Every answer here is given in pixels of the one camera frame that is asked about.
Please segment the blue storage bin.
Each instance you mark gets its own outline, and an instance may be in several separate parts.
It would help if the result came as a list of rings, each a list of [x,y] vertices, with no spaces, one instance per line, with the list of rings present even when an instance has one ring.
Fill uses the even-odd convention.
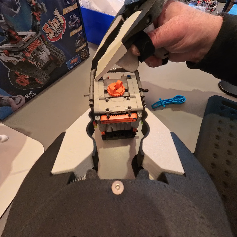
[[[85,34],[88,42],[100,45],[114,16],[81,7]]]

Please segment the blue plastic toy wrench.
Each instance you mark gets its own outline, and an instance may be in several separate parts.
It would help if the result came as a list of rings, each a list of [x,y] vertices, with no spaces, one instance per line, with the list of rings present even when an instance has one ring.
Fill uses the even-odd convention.
[[[159,101],[157,101],[156,103],[152,104],[151,107],[153,109],[155,108],[158,108],[160,106],[163,106],[164,108],[167,106],[167,105],[170,105],[170,104],[182,104],[186,101],[186,98],[185,96],[182,96],[182,95],[176,95],[175,97],[173,98],[169,98],[169,99],[159,99]]]

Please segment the white stand with flat base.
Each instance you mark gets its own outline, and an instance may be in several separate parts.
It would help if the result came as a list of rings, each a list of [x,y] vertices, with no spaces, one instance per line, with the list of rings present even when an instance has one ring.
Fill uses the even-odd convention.
[[[43,152],[39,141],[0,124],[0,217]]]

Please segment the grey orange toy block model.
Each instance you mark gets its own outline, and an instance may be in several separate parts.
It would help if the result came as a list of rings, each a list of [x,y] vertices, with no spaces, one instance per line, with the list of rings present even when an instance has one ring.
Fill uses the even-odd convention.
[[[138,70],[131,75],[125,69],[110,69],[108,73],[125,73],[119,79],[95,79],[96,71],[90,72],[89,106],[93,108],[94,124],[101,132],[103,141],[134,138],[146,106]]]

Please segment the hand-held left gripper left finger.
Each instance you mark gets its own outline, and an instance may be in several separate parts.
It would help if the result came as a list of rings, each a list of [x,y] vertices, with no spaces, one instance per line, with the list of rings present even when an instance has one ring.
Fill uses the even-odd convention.
[[[93,108],[90,108],[65,131],[51,171],[53,175],[67,172],[86,175],[92,168],[98,171],[98,151],[92,137],[94,118]]]

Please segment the clear bags of toy parts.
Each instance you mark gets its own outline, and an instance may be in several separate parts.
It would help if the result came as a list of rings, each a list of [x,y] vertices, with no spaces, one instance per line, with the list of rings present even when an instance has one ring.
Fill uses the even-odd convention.
[[[217,6],[217,0],[191,0],[188,4],[190,7],[198,9],[203,12],[213,13]]]

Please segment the dark perforated pad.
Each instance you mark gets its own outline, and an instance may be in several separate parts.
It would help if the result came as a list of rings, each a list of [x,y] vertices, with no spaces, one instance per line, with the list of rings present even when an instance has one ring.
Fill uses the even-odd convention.
[[[237,236],[237,103],[211,96],[206,105],[194,155],[214,182]]]

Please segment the person's right hand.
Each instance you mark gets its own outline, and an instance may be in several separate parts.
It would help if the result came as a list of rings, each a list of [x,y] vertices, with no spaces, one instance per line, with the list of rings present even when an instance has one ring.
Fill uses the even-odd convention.
[[[154,30],[147,34],[155,49],[164,48],[172,62],[200,62],[211,49],[223,24],[223,17],[168,0]]]

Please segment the dark printed toy kit box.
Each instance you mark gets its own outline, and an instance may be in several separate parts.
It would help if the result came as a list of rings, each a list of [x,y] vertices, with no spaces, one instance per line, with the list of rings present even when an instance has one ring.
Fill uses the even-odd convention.
[[[78,0],[1,0],[0,120],[88,57]]]

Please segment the person's right forearm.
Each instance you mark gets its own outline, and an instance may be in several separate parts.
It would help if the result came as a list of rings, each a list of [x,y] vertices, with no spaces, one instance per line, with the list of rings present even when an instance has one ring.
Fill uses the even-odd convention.
[[[226,12],[219,16],[223,23],[211,49],[200,62],[186,65],[237,86],[237,16]]]

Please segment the grey bent toy tube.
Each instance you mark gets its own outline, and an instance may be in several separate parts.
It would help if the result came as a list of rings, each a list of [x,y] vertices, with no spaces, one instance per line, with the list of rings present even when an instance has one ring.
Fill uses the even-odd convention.
[[[90,72],[89,106],[95,114],[124,114],[142,111],[145,107],[145,96],[138,70],[134,74],[125,69],[110,69],[111,73],[124,73],[121,78],[110,79],[101,77],[94,79]]]

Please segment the clear plastic bags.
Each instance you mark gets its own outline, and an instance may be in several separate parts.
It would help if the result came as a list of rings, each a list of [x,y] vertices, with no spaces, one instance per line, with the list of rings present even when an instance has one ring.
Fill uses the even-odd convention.
[[[80,6],[89,10],[115,16],[124,4],[124,0],[79,0]]]

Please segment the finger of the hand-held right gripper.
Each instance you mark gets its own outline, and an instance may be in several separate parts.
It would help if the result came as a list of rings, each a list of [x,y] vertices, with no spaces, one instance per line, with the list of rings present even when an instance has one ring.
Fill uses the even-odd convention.
[[[114,18],[92,60],[91,70],[94,72],[96,81],[115,64],[128,72],[135,72],[138,69],[138,57],[132,54],[130,46],[126,47],[123,40],[125,40],[126,33],[132,30],[140,14],[141,11],[136,11],[126,20],[122,15]]]

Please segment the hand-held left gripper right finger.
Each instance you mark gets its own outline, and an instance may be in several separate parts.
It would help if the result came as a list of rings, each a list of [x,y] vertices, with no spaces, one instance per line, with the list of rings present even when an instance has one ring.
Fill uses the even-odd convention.
[[[183,175],[170,130],[147,108],[143,109],[142,122],[138,167],[148,171],[151,179],[158,179],[163,172]]]

